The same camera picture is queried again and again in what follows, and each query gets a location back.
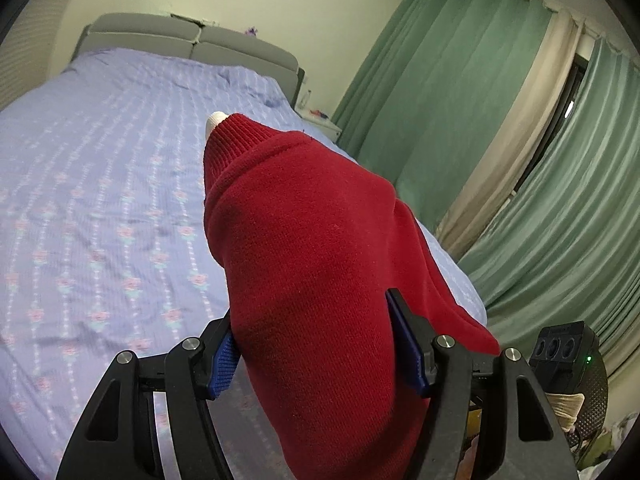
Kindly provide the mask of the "red fleece garment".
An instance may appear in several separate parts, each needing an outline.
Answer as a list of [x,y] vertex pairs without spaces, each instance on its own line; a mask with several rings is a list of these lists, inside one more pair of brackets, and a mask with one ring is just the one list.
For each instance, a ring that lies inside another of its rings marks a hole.
[[383,178],[241,114],[206,126],[204,231],[233,336],[299,479],[399,479],[427,403],[396,374],[386,292],[466,348],[495,337],[454,300]]

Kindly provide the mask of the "white nightstand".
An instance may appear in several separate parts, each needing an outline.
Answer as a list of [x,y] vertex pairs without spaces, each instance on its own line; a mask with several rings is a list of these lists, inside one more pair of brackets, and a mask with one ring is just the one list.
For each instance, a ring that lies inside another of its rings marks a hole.
[[296,107],[295,111],[301,118],[303,118],[303,120],[314,125],[332,142],[336,142],[340,137],[342,129],[337,127],[337,125],[334,125],[329,118],[326,118],[323,115],[318,115],[312,110],[308,110],[308,108]]

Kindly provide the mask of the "green curtain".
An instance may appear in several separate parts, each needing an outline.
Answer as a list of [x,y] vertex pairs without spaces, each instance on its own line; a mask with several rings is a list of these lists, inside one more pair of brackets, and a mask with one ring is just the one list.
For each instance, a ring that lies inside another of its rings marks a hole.
[[541,0],[402,0],[332,117],[338,146],[434,231],[494,140],[552,16]]

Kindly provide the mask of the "grey padded headboard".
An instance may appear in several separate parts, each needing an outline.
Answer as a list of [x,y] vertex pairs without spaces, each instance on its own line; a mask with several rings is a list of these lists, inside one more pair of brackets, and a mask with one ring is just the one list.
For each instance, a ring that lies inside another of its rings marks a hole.
[[107,48],[188,58],[208,65],[243,66],[277,81],[292,105],[305,76],[297,58],[274,44],[175,15],[103,14],[82,30],[72,57]]

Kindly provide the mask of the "beige curtain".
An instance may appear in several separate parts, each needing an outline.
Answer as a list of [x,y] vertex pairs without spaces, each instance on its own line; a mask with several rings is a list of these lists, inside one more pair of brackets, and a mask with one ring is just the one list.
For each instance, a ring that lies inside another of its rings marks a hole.
[[567,10],[553,14],[510,110],[436,229],[450,256],[461,258],[477,241],[532,160],[559,103],[583,27]]

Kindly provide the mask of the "green curtain right panel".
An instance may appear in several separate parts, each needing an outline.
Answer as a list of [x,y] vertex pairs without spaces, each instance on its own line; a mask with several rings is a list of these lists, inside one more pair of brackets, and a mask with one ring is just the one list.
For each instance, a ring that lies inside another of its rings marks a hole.
[[505,346],[584,321],[615,374],[639,345],[639,66],[600,39],[573,113],[461,258]]

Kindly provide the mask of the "purple floral bed cover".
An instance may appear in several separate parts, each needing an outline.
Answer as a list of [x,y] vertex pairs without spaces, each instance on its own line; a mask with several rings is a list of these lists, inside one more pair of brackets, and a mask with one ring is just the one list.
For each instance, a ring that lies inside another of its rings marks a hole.
[[218,110],[334,149],[272,78],[127,49],[2,110],[1,427],[39,479],[118,352],[162,354],[228,311],[203,231]]

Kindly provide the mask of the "black device with green light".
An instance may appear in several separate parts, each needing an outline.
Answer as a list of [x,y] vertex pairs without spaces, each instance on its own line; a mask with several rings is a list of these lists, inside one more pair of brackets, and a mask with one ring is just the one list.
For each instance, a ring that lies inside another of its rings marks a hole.
[[596,333],[585,322],[548,326],[529,366],[572,448],[600,434],[608,409],[608,378]]

